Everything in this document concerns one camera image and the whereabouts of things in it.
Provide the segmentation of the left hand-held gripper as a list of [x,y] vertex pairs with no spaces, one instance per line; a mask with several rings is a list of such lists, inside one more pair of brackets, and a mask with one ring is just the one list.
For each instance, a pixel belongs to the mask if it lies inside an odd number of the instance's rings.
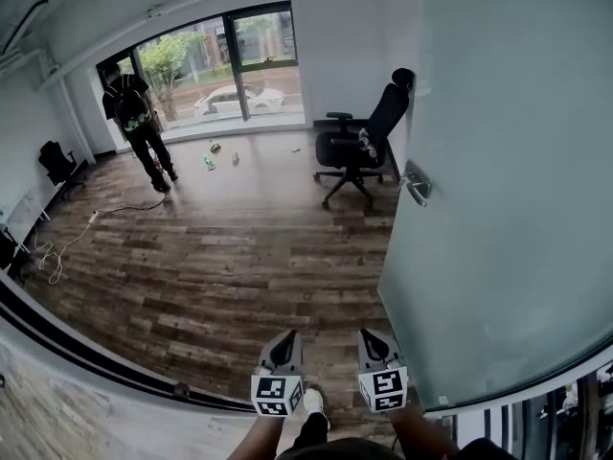
[[[277,334],[261,350],[259,366],[298,371],[303,364],[302,338],[296,330]],[[264,372],[251,376],[251,402],[259,416],[286,418],[296,411],[305,392],[297,374]]]

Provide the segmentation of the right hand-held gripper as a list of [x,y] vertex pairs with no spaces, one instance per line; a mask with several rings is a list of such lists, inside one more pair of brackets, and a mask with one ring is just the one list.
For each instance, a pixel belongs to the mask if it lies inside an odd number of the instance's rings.
[[408,400],[408,371],[390,335],[372,329],[357,332],[359,392],[371,412],[402,408]]

